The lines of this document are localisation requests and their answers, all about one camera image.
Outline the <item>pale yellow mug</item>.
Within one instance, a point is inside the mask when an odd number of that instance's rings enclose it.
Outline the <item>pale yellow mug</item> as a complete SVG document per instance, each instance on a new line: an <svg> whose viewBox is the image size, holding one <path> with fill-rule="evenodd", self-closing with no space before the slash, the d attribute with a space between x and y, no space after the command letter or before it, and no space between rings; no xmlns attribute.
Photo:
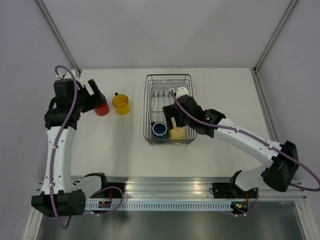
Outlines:
<svg viewBox="0 0 320 240"><path fill-rule="evenodd" d="M170 140L185 140L187 137L186 127L178 127L176 125L176 121L172 121L173 129L169 131L169 139Z"/></svg>

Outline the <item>red mug black handle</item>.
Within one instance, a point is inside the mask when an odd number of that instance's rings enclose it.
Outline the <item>red mug black handle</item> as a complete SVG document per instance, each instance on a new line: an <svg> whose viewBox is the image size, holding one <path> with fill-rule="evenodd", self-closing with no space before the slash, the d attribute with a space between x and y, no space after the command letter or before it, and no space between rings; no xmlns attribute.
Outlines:
<svg viewBox="0 0 320 240"><path fill-rule="evenodd" d="M102 116L105 116L109 113L110 107L109 107L108 103L106 102L102 105L95 107L93 110L96 115L102 117Z"/></svg>

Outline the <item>yellow mug black handle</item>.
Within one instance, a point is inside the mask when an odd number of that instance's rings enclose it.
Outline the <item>yellow mug black handle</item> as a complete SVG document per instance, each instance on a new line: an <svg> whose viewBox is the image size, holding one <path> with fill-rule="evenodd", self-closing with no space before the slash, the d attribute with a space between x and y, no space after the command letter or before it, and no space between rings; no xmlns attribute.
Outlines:
<svg viewBox="0 0 320 240"><path fill-rule="evenodd" d="M119 115L126 115L130 112L129 98L125 94L116 92L112 99L112 105Z"/></svg>

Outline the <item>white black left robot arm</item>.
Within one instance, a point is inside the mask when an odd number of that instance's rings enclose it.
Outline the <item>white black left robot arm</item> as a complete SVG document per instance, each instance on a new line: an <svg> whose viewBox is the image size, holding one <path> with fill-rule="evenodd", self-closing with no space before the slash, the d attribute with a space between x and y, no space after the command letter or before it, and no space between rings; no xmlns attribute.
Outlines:
<svg viewBox="0 0 320 240"><path fill-rule="evenodd" d="M44 115L48 138L45 176L40 193L31 198L32 207L49 218L82 215L88 198L93 195L104 198L109 193L108 181L102 172L89 173L76 185L71 179L78 120L82 113L107 102L93 79L88 84L93 94L71 78L56 80L53 84L55 97Z"/></svg>

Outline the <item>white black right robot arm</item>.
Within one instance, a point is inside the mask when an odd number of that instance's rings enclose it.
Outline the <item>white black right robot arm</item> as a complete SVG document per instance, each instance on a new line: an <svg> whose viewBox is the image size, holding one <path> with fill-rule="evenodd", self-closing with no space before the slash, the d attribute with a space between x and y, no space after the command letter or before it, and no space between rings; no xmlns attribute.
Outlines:
<svg viewBox="0 0 320 240"><path fill-rule="evenodd" d="M183 95L177 102L162 108L169 130L174 126L188 126L200 135L224 141L252 156L261 163L251 170L238 170L230 179L228 192L235 198L256 188L268 186L284 193L287 191L298 165L289 157L298 159L297 147L286 141L263 140L232 122L223 113L203 110L193 97Z"/></svg>

